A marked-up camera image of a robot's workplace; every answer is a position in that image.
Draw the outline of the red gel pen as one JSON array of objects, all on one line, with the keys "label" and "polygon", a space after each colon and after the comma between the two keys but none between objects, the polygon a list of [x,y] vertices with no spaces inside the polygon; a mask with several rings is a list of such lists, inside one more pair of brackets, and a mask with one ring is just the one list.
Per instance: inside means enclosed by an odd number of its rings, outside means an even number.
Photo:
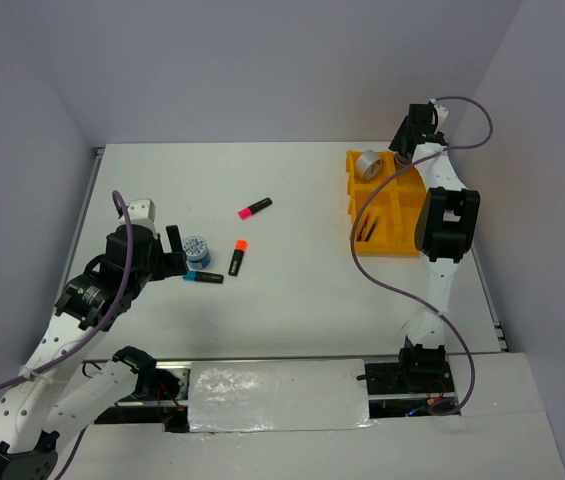
[{"label": "red gel pen", "polygon": [[368,236],[368,229],[369,229],[369,222],[370,222],[370,215],[366,214],[364,219],[362,220],[362,224],[357,232],[356,241],[357,242],[364,242]]}]

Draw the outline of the blue highlighter marker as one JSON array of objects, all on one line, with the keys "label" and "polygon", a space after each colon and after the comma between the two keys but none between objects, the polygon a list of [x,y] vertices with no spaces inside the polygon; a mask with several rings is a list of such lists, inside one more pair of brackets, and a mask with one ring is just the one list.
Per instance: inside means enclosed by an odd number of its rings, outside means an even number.
[{"label": "blue highlighter marker", "polygon": [[182,276],[185,281],[202,282],[210,284],[222,284],[224,276],[222,274],[190,270]]}]

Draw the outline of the orange highlighter marker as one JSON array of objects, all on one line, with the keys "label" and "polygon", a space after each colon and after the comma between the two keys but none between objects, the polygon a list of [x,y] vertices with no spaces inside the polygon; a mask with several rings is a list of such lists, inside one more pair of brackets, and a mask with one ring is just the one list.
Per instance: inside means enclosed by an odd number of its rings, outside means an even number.
[{"label": "orange highlighter marker", "polygon": [[238,239],[235,244],[233,255],[231,258],[231,263],[228,270],[228,275],[236,277],[241,268],[244,255],[248,247],[248,242],[244,239]]}]

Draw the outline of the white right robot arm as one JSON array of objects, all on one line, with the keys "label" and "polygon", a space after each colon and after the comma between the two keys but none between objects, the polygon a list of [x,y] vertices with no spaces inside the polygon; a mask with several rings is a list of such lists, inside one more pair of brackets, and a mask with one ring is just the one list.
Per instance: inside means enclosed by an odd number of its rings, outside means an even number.
[{"label": "white right robot arm", "polygon": [[446,368],[445,322],[451,287],[469,251],[480,195],[457,176],[440,127],[448,110],[437,101],[411,104],[389,149],[401,167],[415,164],[426,197],[415,226],[414,244],[428,269],[425,305],[411,321],[396,369],[408,391],[440,386]]}]

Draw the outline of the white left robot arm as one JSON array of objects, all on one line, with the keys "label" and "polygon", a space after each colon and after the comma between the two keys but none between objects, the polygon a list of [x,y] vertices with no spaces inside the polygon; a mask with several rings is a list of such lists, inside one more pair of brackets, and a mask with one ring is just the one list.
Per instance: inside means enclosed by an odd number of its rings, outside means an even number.
[{"label": "white left robot arm", "polygon": [[119,226],[104,253],[64,287],[55,313],[19,375],[0,384],[0,479],[47,479],[60,452],[78,442],[105,410],[126,397],[176,395],[181,381],[145,351],[125,346],[82,387],[65,390],[89,351],[151,281],[187,273],[179,229]]}]

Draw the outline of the pink highlighter marker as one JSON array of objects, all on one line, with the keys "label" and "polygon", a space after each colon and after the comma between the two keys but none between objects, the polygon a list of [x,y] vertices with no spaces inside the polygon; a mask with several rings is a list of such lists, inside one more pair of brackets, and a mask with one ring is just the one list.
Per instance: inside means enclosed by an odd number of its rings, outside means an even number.
[{"label": "pink highlighter marker", "polygon": [[262,211],[263,209],[266,209],[268,207],[270,207],[273,204],[273,201],[271,198],[266,197],[264,199],[261,199],[243,209],[241,209],[238,212],[238,217],[241,220],[246,220],[250,217],[252,217],[254,214]]}]

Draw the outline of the blue paint jar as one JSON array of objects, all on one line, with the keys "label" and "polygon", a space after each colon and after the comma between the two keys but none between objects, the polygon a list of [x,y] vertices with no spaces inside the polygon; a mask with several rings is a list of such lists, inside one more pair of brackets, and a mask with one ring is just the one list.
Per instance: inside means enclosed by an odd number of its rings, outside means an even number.
[{"label": "blue paint jar", "polygon": [[193,269],[204,269],[211,263],[208,243],[201,236],[189,236],[182,242],[188,264]]},{"label": "blue paint jar", "polygon": [[395,160],[395,162],[396,162],[401,168],[404,168],[404,167],[406,167],[406,166],[408,166],[408,165],[411,165],[412,162],[413,162],[411,156],[409,156],[409,155],[402,155],[402,154],[399,153],[399,152],[396,152],[396,153],[394,154],[394,160]]}]

